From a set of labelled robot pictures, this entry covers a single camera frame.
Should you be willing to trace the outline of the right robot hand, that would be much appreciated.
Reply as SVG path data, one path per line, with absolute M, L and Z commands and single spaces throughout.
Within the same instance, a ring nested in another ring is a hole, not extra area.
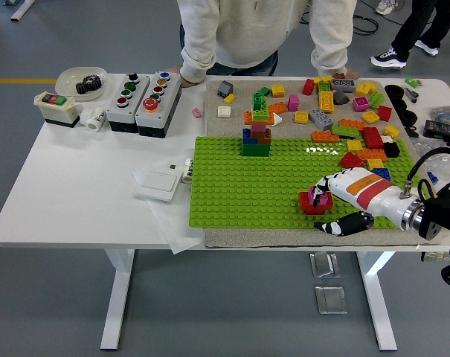
M 313 204 L 319 206 L 321 196 L 331 192 L 359 210 L 335 222 L 316 222 L 314 227 L 337 237 L 356 234 L 373 227 L 374 218 L 387 217 L 396 227 L 406 230 L 422 208 L 415 196 L 401 198 L 402 190 L 365 168 L 355 167 L 324 176 L 313 190 Z

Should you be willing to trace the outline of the person's right hand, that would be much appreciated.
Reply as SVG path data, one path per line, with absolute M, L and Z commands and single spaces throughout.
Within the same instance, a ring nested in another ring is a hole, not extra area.
M 196 83 L 195 83 L 195 82 L 190 82 L 190 81 L 186 80 L 186 79 L 181 75 L 181 66 L 180 66 L 180 65 L 175 65 L 175 66 L 173 66 L 173 67 L 171 67 L 171 68 L 168 68 L 168 69 L 167 69 L 167 72 L 177 73 L 177 74 L 179 75 L 180 81 L 181 81 L 181 87 L 182 87 L 182 88 L 190 88 L 190 87 L 197 86 L 197 85 L 203 83 L 203 80 L 202 80 L 202 81 L 199 81 L 199 82 L 196 82 Z

